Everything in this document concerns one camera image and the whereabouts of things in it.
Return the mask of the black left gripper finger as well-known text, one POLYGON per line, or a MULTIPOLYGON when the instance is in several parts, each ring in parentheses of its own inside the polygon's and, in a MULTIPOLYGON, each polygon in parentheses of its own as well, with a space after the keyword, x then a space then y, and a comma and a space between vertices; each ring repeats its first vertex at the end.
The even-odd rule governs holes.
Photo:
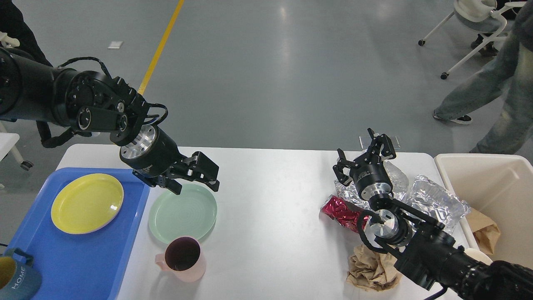
POLYGON ((219 190, 219 166, 206 154, 196 151, 191 157, 182 156, 177 161, 177 178, 205 184, 214 192, 219 190))
POLYGON ((183 176, 179 175, 177 173, 170 173, 169 174, 161 174, 158 175, 156 178, 156 185, 160 186, 161 188, 165 188, 170 190, 175 195, 180 195, 182 190, 182 185, 176 181, 176 179, 182 179, 183 176))

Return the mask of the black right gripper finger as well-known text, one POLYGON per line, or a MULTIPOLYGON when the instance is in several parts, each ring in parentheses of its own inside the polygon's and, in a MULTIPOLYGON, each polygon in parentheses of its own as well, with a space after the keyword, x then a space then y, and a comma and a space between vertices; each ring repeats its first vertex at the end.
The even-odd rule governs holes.
POLYGON ((333 165, 333 171, 339 183, 344 186, 349 186, 354 179, 351 175, 346 175, 344 169, 348 168, 349 170, 354 170, 359 167, 359 164, 354 161, 349 161, 346 159, 345 152, 341 149, 337 149, 338 159, 337 163, 333 165))
POLYGON ((392 140, 386 134, 377 134, 372 128, 367 129, 371 143, 366 152, 362 154, 365 164, 381 164, 383 161, 396 159, 396 151, 392 140))

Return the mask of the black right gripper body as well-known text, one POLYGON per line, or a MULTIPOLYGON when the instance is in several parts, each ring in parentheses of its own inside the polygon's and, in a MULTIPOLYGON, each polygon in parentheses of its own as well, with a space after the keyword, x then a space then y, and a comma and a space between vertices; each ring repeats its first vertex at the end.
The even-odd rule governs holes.
POLYGON ((370 201, 375 196, 380 199, 391 198, 393 185, 380 156, 358 157, 353 162, 355 166, 351 168, 350 176, 361 199, 370 201))

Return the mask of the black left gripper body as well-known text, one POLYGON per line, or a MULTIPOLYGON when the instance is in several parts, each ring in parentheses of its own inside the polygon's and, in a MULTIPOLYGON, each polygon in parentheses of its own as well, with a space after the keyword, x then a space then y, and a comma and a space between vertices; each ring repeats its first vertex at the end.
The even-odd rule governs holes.
POLYGON ((156 186, 161 174, 175 173, 173 166, 184 156, 176 143, 157 126, 143 125, 129 144, 120 148, 120 159, 148 186, 156 186))

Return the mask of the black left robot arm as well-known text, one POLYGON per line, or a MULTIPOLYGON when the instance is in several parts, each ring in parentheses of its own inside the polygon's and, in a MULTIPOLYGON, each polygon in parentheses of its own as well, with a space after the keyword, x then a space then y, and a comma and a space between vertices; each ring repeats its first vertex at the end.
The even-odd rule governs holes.
POLYGON ((159 128, 168 116, 162 104, 150 104, 122 78, 112 78, 103 63, 101 72, 69 68, 68 60, 50 67, 16 49, 1 49, 1 119, 50 122, 66 131, 58 137, 44 133, 47 148, 63 145, 74 135, 109 133, 120 147, 120 159, 150 187, 178 195, 177 179, 200 182, 218 191, 219 166, 204 153, 191 157, 159 128))

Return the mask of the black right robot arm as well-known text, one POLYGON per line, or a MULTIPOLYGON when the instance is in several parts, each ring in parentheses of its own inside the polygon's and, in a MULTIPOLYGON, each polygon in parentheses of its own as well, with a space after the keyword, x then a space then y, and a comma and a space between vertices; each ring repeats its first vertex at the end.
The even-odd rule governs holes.
POLYGON ((532 270, 497 260, 487 265, 466 254, 445 232, 445 224, 394 198, 384 161, 396 158, 391 139, 368 128, 366 152, 349 161, 341 149, 333 165, 337 180, 355 184, 369 204, 356 221, 362 243, 380 254, 392 254, 394 267, 424 289, 440 283, 434 300, 453 290, 463 300, 531 300, 532 270))

